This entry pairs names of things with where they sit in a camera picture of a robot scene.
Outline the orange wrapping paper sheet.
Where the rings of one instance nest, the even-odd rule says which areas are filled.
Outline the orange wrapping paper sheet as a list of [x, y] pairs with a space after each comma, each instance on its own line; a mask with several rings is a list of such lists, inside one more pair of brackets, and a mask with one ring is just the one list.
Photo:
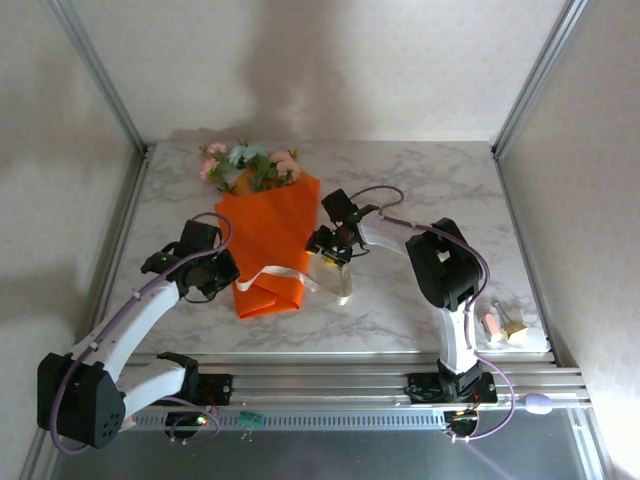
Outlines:
[[239, 268], [243, 288], [233, 285], [236, 314], [241, 319], [298, 310], [304, 286], [297, 276], [263, 271], [285, 267], [307, 271], [307, 241], [316, 228], [321, 182], [304, 173], [288, 186], [244, 196], [224, 194], [215, 211], [227, 218], [233, 233], [228, 248]]

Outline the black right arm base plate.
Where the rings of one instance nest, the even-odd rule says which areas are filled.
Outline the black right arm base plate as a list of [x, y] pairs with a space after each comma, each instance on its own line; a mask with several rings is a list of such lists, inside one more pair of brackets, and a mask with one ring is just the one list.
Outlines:
[[412, 404], [496, 404], [498, 401], [493, 376], [482, 371], [462, 375], [412, 373], [407, 376], [404, 393]]

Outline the pale blue artificial flower stem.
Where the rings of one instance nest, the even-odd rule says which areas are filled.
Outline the pale blue artificial flower stem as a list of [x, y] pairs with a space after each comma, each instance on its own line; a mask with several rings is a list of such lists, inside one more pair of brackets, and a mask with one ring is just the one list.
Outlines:
[[257, 193], [267, 189], [267, 181], [271, 179], [272, 162], [265, 148], [246, 142], [239, 143], [231, 149], [228, 162], [236, 170], [249, 169], [253, 172], [253, 177], [248, 180], [251, 192]]

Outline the aluminium side rail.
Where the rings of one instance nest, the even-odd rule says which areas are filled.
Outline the aluminium side rail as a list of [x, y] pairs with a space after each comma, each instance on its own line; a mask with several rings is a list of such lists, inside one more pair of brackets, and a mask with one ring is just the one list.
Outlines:
[[155, 145], [145, 146], [142, 152], [134, 151], [129, 160], [121, 188], [110, 211], [104, 241], [89, 286], [87, 306], [74, 331], [75, 343], [84, 339], [108, 313], [123, 252], [155, 149]]
[[508, 211], [509, 211], [511, 222], [512, 222], [512, 225], [513, 225], [513, 228], [514, 228], [515, 237], [516, 237], [516, 240], [517, 240], [517, 243], [518, 243], [520, 255], [522, 257], [522, 261], [523, 261], [524, 268], [525, 268], [526, 275], [527, 275], [527, 281], [528, 281], [528, 284], [530, 286], [531, 293], [533, 295], [533, 301], [534, 301], [534, 304], [536, 306], [537, 316], [538, 316], [538, 319], [539, 319], [539, 321], [541, 323], [541, 328], [542, 328], [542, 331], [544, 333], [546, 342], [549, 345], [549, 351], [552, 354], [553, 363], [556, 364], [556, 365], [561, 366], [562, 365], [562, 361], [558, 357], [558, 354], [557, 354], [557, 351], [556, 351], [556, 345], [555, 345], [555, 342], [554, 342], [554, 338], [549, 332], [549, 328], [548, 328], [548, 324], [547, 324], [547, 318], [546, 318], [545, 306], [543, 305], [539, 288], [536, 285], [536, 279], [535, 279], [535, 275], [534, 275], [534, 270], [533, 270], [533, 267], [532, 267], [532, 264], [531, 264], [531, 261], [530, 261], [529, 255], [528, 255], [525, 239], [524, 239], [524, 236], [523, 236], [523, 231], [521, 229], [521, 225], [519, 224], [519, 220], [518, 220], [518, 217], [517, 217], [517, 212], [516, 212], [516, 209], [515, 209], [515, 204], [513, 203], [512, 195], [511, 195], [511, 193], [509, 191], [509, 188], [507, 186], [504, 174], [502, 172], [500, 159], [496, 155], [494, 155], [493, 156], [493, 160], [494, 160], [497, 176], [498, 176], [498, 179], [500, 181], [500, 185], [501, 185], [502, 190], [503, 190], [503, 194], [504, 194], [505, 202], [506, 202], [506, 205], [507, 205], [507, 208], [508, 208]]

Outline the aluminium frame post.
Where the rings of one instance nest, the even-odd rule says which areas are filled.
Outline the aluminium frame post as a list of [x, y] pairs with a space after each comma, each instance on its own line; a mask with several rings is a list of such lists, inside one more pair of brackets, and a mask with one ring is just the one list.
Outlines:
[[87, 72], [92, 77], [124, 135], [135, 151], [144, 157], [148, 151], [148, 146], [136, 128], [72, 0], [46, 1]]
[[505, 157], [510, 144], [525, 121], [550, 77], [590, 0], [565, 0], [540, 53], [491, 146], [496, 163]]

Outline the grey metal panel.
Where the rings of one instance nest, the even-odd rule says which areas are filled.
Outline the grey metal panel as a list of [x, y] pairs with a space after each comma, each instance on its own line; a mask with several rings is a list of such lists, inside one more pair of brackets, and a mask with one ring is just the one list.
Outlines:
[[41, 454], [20, 480], [616, 480], [570, 428], [523, 425], [480, 442], [435, 431], [237, 431], [187, 446], [132, 432], [78, 457]]

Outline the aluminium extrusion base frame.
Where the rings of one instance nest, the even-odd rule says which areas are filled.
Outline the aluminium extrusion base frame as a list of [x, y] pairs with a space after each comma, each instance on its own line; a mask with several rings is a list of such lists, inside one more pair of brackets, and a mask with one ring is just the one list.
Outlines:
[[[407, 375], [437, 371], [435, 353], [252, 353], [191, 356], [203, 374], [233, 377], [230, 410], [408, 409]], [[592, 406], [577, 367], [551, 353], [498, 351], [485, 357], [514, 385], [518, 401], [541, 393], [556, 408]]]

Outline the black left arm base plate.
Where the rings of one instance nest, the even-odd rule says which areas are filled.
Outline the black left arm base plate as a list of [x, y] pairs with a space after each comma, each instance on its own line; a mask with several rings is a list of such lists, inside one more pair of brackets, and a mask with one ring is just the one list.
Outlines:
[[193, 380], [185, 378], [183, 371], [164, 372], [135, 386], [129, 393], [130, 402], [146, 407], [175, 397], [200, 406], [228, 406], [232, 381], [227, 374], [204, 374]]

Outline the gold binder clip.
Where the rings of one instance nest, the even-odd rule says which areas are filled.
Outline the gold binder clip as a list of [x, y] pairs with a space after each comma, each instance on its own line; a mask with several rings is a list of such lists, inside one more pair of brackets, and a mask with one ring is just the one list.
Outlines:
[[523, 347], [529, 328], [521, 320], [513, 319], [498, 300], [494, 300], [492, 306], [500, 317], [506, 341], [513, 346]]

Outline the cream sheer ribbon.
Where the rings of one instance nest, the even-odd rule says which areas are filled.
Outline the cream sheer ribbon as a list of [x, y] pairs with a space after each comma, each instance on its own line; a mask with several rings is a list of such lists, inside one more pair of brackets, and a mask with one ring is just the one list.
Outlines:
[[298, 270], [274, 265], [263, 267], [247, 281], [236, 280], [235, 287], [241, 292], [246, 292], [259, 279], [259, 277], [263, 275], [290, 278], [299, 281], [306, 290], [322, 296], [329, 302], [339, 306], [344, 306], [353, 295], [351, 274], [347, 267], [340, 267], [338, 269], [338, 274], [340, 280], [339, 292], [330, 290], [326, 286]]

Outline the peach artificial flower stem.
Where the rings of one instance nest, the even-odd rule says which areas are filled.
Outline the peach artificial flower stem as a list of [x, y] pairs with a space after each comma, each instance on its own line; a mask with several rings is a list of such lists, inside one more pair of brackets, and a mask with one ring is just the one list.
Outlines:
[[267, 170], [267, 186], [271, 188], [294, 184], [301, 176], [301, 167], [291, 151], [276, 151], [270, 157]]

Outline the black controller board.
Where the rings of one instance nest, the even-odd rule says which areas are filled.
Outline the black controller board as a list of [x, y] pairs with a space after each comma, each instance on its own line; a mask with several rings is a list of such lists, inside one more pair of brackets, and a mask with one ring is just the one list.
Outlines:
[[198, 412], [169, 412], [164, 421], [168, 436], [190, 438], [210, 426], [209, 417]]
[[445, 411], [445, 432], [457, 436], [473, 436], [479, 425], [479, 412], [477, 410]]

